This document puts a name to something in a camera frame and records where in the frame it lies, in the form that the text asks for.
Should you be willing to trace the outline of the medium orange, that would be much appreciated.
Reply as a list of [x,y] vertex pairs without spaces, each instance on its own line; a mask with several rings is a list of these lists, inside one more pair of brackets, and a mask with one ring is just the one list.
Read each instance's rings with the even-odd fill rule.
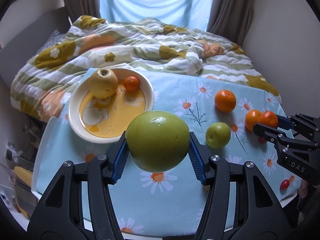
[[257,124],[261,111],[257,109],[250,110],[245,116],[245,127],[249,132],[253,132],[253,126]]

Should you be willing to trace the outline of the red cherry tomato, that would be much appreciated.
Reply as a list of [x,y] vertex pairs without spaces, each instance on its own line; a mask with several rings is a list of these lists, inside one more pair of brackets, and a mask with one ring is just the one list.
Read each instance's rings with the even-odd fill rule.
[[285,191],[290,186],[290,181],[288,179],[284,179],[280,184],[280,191]]

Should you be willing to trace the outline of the small green apple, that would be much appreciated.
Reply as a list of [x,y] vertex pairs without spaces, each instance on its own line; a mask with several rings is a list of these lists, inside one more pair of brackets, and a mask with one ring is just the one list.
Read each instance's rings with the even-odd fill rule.
[[206,130],[206,144],[213,148],[225,147],[231,138],[231,131],[229,126],[224,122],[215,122],[211,124]]

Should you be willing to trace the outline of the large orange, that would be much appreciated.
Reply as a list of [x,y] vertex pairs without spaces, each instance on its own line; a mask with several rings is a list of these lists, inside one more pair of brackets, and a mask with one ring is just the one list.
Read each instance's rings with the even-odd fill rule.
[[236,97],[229,90],[220,90],[214,97],[215,107],[223,113],[231,113],[236,107]]

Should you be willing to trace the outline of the large green apple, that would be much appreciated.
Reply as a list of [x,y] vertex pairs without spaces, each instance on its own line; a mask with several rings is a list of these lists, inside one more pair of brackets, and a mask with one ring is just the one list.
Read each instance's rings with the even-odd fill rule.
[[186,157],[190,145],[188,125],[164,111],[137,116],[127,127],[125,137],[135,164],[152,173],[177,166]]

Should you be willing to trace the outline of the small dimpled mandarin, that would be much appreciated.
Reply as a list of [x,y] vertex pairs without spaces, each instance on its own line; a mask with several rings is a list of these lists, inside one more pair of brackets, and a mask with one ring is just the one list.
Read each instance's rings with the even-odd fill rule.
[[128,92],[134,92],[139,88],[139,80],[135,76],[129,76],[123,81],[123,86]]

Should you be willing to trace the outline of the blue daisy tablecloth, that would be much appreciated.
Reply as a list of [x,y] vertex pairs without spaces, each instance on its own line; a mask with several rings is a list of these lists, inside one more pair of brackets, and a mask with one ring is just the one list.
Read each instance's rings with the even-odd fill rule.
[[279,200],[296,194],[301,179],[277,164],[271,143],[261,143],[245,124],[249,109],[283,115],[269,92],[200,77],[140,72],[140,86],[128,92],[126,77],[114,71],[117,92],[96,99],[90,69],[66,102],[53,129],[46,128],[43,151],[36,158],[33,183],[42,194],[64,161],[75,164],[104,154],[123,133],[131,153],[116,184],[109,187],[120,230],[153,237],[195,233],[208,191],[196,179],[187,155],[189,133],[208,144],[210,126],[220,122],[225,135],[208,148],[232,164],[252,161]]

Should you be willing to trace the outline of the cream yellow duck bowl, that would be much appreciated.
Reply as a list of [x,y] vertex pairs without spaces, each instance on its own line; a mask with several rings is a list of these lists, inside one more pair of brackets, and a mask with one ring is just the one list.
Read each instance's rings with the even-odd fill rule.
[[[118,78],[117,92],[108,99],[95,98],[89,88],[89,77],[97,68],[91,68],[74,90],[68,105],[68,120],[74,133],[85,141],[96,144],[116,142],[138,115],[151,111],[155,102],[152,84],[140,72],[111,68]],[[123,81],[135,76],[139,88],[128,92]]]

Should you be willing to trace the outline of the green striped floral duvet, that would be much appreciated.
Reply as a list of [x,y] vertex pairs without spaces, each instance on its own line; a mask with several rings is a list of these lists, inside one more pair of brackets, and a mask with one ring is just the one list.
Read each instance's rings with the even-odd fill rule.
[[66,34],[27,58],[11,84],[11,104],[48,122],[60,115],[90,68],[104,67],[238,83],[280,99],[277,89],[255,70],[245,51],[222,36],[165,24],[155,18],[111,23],[84,15]]

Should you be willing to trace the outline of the yellow apple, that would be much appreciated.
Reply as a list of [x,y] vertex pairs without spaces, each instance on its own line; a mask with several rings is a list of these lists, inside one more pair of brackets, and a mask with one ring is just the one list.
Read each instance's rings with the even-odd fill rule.
[[112,70],[99,68],[89,77],[89,88],[98,99],[110,98],[117,91],[118,78]]

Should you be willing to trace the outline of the right brown curtain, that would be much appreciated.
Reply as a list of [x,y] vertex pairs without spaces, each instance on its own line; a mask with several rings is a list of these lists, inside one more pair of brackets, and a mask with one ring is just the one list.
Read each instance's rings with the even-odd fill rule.
[[242,46],[249,30],[254,0],[213,0],[207,32]]

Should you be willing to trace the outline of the light blue window sheet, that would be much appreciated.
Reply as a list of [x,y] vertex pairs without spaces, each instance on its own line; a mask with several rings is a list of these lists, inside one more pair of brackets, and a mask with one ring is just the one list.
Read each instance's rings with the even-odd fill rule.
[[166,24],[206,30],[213,0],[100,0],[100,14],[111,22],[151,17]]

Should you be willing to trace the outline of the grey headboard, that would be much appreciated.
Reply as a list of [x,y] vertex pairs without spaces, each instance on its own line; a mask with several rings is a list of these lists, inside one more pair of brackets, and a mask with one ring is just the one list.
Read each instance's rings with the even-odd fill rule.
[[1,49],[1,78],[7,87],[11,86],[17,72],[48,41],[55,30],[63,34],[70,26],[67,11],[61,7],[45,13],[4,46]]

